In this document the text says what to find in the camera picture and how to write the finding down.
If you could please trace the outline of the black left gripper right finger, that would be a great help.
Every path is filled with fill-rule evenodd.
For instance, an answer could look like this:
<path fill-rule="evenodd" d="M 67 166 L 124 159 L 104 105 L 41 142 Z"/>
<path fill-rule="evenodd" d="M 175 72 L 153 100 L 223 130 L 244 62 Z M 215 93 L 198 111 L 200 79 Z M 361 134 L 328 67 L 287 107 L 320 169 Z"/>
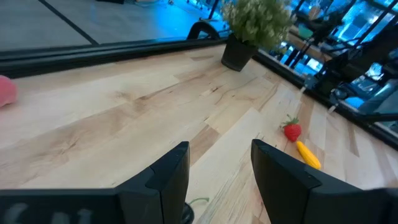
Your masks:
<path fill-rule="evenodd" d="M 361 189 L 314 169 L 259 140 L 251 162 L 272 223 L 367 223 Z"/>

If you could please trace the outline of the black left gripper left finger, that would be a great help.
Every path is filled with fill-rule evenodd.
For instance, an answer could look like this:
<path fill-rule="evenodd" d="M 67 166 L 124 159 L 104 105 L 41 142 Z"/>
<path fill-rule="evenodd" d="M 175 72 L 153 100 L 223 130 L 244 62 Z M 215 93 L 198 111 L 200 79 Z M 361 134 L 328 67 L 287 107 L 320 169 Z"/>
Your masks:
<path fill-rule="evenodd" d="M 189 173 L 190 145 L 182 141 L 117 186 L 123 223 L 190 223 L 190 206 L 185 201 Z"/>

